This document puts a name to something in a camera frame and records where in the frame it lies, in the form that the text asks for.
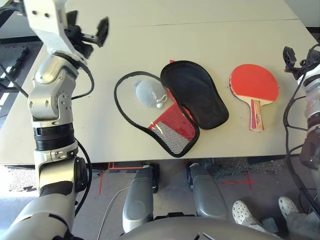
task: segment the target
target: red tape marking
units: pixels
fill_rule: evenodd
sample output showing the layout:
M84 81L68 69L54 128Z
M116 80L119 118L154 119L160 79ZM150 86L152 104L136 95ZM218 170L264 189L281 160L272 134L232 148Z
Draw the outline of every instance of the red tape marking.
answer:
M246 172L245 172L245 175L246 175L246 179L248 180L249 189L252 190L252 184L251 184L251 181L250 181L249 172L246 171Z
M103 182L103 179L104 179L104 172L101 172L100 173L99 195L101 195L101 193L102 193L102 182Z

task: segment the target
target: red rubber paddle face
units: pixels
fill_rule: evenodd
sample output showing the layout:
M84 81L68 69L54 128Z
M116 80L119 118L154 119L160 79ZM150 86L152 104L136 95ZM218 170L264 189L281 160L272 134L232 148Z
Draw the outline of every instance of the red rubber paddle face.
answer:
M279 94L274 76L265 68L244 64L236 67L230 77L234 95L274 102Z
M230 76L230 89L237 98L250 106L250 130L263 132L261 107L274 102L279 94L274 76L258 65L240 65Z

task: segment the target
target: white crocs shoe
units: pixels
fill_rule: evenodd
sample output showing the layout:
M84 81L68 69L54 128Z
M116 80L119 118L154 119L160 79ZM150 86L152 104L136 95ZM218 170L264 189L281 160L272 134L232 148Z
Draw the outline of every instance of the white crocs shoe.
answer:
M287 216L290 213L296 212L298 213L298 208L295 203L288 197L282 196L279 198L279 207L283 217L287 220Z
M249 211L249 208L241 200L235 201L235 203L233 204L232 215L233 215L234 221L237 224L242 224L246 218L252 217L252 214Z

